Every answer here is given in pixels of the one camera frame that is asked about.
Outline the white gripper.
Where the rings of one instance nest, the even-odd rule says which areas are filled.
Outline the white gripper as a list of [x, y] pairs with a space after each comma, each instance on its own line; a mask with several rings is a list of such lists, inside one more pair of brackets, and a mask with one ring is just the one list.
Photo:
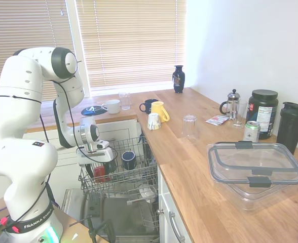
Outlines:
[[93, 178], [93, 171], [90, 164], [103, 164], [105, 175], [110, 173], [110, 161], [114, 160], [114, 153], [110, 147], [94, 152], [87, 152], [83, 147], [76, 149], [77, 160], [80, 166], [85, 169], [90, 178]]

